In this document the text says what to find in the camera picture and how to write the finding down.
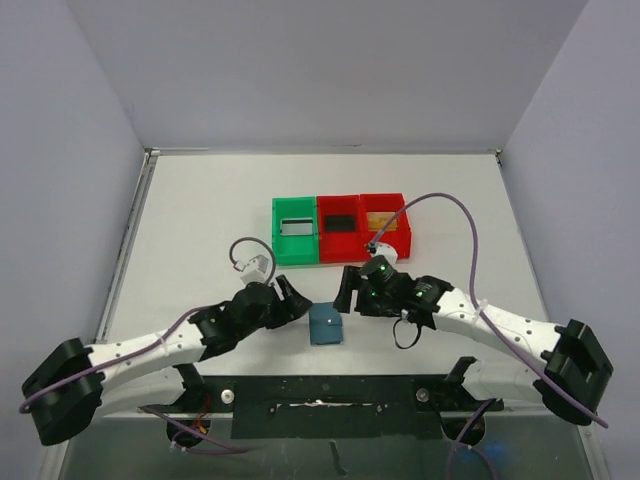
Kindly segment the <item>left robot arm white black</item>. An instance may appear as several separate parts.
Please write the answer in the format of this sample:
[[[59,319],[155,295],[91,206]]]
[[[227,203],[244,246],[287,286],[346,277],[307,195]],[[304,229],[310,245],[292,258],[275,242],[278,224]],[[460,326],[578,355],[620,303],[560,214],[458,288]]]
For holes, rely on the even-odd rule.
[[[251,282],[229,300],[194,307],[158,332],[109,344],[65,340],[24,381],[19,412],[32,418],[42,445],[60,444],[84,431],[119,387],[224,355],[257,330],[285,326],[311,307],[280,275],[272,284]]]

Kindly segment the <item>blue leather card holder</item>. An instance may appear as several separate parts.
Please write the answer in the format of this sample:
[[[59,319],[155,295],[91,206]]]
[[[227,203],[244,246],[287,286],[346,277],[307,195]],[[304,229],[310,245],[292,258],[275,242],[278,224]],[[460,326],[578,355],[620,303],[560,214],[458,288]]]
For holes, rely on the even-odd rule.
[[[314,303],[308,318],[311,345],[340,345],[344,342],[342,316],[331,303]]]

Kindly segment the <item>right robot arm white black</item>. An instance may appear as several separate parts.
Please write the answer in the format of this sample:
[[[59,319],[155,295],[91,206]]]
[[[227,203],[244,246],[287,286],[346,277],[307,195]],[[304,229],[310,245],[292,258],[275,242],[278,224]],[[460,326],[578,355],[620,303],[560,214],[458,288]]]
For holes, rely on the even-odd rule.
[[[344,268],[334,308],[406,321],[466,337],[521,361],[520,366],[471,363],[447,381],[448,402],[459,409],[489,398],[540,403],[575,425],[603,425],[597,410],[613,365],[593,330],[536,321],[486,302],[429,275],[412,278],[383,256]]]

